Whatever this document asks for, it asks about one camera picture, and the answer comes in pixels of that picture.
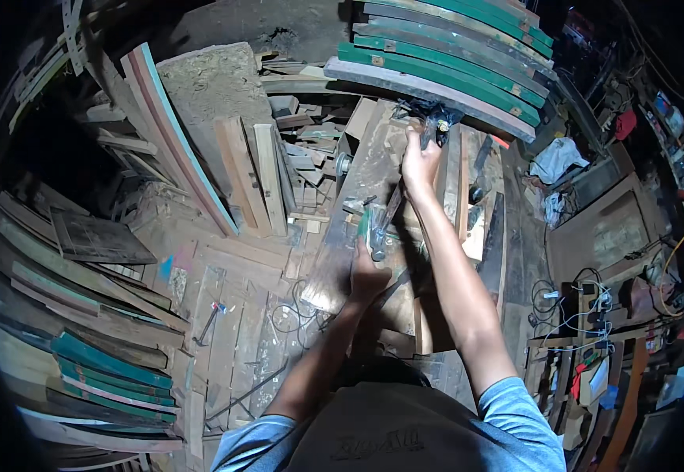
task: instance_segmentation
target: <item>t-shirt sleeve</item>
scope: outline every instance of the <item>t-shirt sleeve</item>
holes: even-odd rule
[[[565,470],[563,448],[538,410],[526,385],[517,377],[500,380],[486,389],[478,404],[479,418],[518,439],[523,448],[514,455],[534,470]]]
[[[267,415],[242,428],[226,431],[221,437],[211,472],[276,470],[290,448],[281,447],[297,422],[286,416]]]

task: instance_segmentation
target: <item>hand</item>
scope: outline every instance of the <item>hand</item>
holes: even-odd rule
[[[358,238],[355,248],[353,270],[350,271],[350,283],[353,293],[350,297],[359,301],[371,302],[379,295],[392,278],[392,269],[378,269],[368,253],[363,238]]]
[[[408,126],[408,147],[403,158],[403,181],[408,197],[433,194],[433,182],[439,167],[442,150],[435,142],[429,141],[426,149],[421,151],[421,135],[413,127]]]

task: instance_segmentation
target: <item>forearm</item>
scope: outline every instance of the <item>forearm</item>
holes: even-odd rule
[[[480,396],[498,380],[517,374],[497,309],[433,191],[409,194],[429,251],[442,312],[473,390]]]
[[[358,323],[370,303],[370,300],[350,296],[329,323],[326,333],[287,374],[266,409],[266,415],[283,415],[302,421],[316,410],[319,400],[329,392],[331,379],[342,366]]]

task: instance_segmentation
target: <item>person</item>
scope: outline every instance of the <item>person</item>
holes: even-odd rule
[[[344,307],[287,374],[265,414],[224,433],[212,470],[566,469],[560,441],[507,353],[494,301],[437,202],[440,148],[431,141],[421,151],[419,133],[408,127],[407,134],[405,192],[478,416],[417,382],[358,382],[322,405],[361,318],[391,276],[376,269],[359,240]]]

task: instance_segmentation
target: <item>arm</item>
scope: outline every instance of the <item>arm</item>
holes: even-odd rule
[[[386,287],[391,269],[376,269],[362,240],[357,241],[352,270],[353,292],[320,339],[292,368],[265,415],[282,415],[298,422],[308,418],[329,392],[353,341],[353,335],[374,297]]]
[[[409,127],[403,159],[405,189],[421,223],[442,312],[478,401],[487,388],[517,376],[517,371],[507,353],[494,302],[436,200],[432,183],[439,157],[440,149],[433,141],[422,152],[419,134]]]

